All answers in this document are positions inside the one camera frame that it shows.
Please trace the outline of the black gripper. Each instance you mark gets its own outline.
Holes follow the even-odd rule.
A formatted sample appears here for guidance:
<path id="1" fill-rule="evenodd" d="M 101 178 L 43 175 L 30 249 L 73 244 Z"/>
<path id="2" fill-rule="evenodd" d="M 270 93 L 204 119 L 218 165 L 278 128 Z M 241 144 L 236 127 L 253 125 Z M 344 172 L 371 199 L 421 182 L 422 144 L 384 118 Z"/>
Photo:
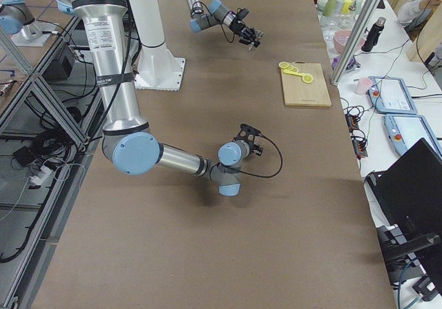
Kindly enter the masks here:
<path id="1" fill-rule="evenodd" d="M 255 142 L 249 142 L 249 153 L 254 153 L 257 156 L 261 156 L 263 153 L 263 147 Z"/>
<path id="2" fill-rule="evenodd" d="M 231 31 L 239 37 L 240 41 L 256 40 L 255 30 L 248 27 L 241 19 L 237 17 L 235 17 L 231 22 Z"/>

